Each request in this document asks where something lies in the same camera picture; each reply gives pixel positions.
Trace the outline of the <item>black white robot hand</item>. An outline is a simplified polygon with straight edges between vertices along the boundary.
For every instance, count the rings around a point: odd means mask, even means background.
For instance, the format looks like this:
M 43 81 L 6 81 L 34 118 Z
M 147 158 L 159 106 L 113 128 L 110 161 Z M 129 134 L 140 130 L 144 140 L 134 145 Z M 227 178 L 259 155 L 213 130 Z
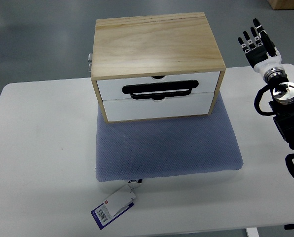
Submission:
M 253 19 L 250 27 L 252 38 L 247 31 L 243 32 L 244 38 L 238 42 L 245 54 L 248 63 L 256 73 L 262 76 L 266 84 L 287 82 L 287 74 L 282 66 L 282 57 L 275 44 L 258 19 Z

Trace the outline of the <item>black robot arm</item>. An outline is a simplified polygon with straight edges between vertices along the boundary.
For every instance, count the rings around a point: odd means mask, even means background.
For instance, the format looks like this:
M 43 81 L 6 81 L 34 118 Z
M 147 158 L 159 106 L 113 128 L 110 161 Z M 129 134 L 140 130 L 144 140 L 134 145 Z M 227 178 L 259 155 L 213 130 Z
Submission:
M 270 112 L 262 111 L 260 101 L 265 92 L 271 93 Z M 275 75 L 257 92 L 254 108 L 262 116 L 273 116 L 273 121 L 289 148 L 294 150 L 294 82 L 286 75 Z

